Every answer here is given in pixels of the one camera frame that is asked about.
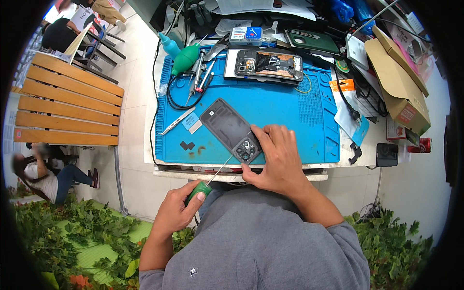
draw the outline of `blue bottle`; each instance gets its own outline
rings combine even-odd
[[[169,37],[163,35],[161,32],[158,33],[160,37],[161,44],[163,45],[164,51],[169,54],[171,59],[174,59],[180,52],[179,47],[175,41],[172,41]]]

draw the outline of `jeans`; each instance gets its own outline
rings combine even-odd
[[[211,186],[212,190],[208,194],[208,196],[206,196],[205,201],[198,209],[198,215],[200,216],[200,219],[203,218],[203,215],[208,211],[209,207],[213,204],[215,200],[221,197],[221,195],[233,189],[243,188],[241,186],[234,186],[234,185],[230,185],[225,182],[219,182],[219,181],[212,181],[209,185]]]
[[[75,165],[66,165],[57,175],[58,192],[55,204],[63,204],[68,196],[68,190],[73,181],[92,185],[92,178],[87,176]]]

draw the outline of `white sneaker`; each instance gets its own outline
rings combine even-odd
[[[116,20],[116,26],[121,30],[121,31],[125,31],[126,30],[126,25],[120,21],[120,20]]]

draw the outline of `green screwdriver handle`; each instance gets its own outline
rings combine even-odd
[[[212,188],[211,186],[207,185],[204,181],[200,181],[197,186],[193,189],[192,193],[187,197],[185,200],[185,206],[188,205],[188,202],[199,192],[203,192],[205,196],[208,196],[208,194],[211,192]]]

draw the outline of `sneaker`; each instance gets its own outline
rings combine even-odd
[[[126,25],[120,21],[120,20],[116,20],[116,26],[121,30],[121,31],[125,31],[126,30]]]
[[[96,168],[93,169],[92,180],[94,181],[93,188],[99,189],[100,188],[100,178],[99,178],[98,170]]]

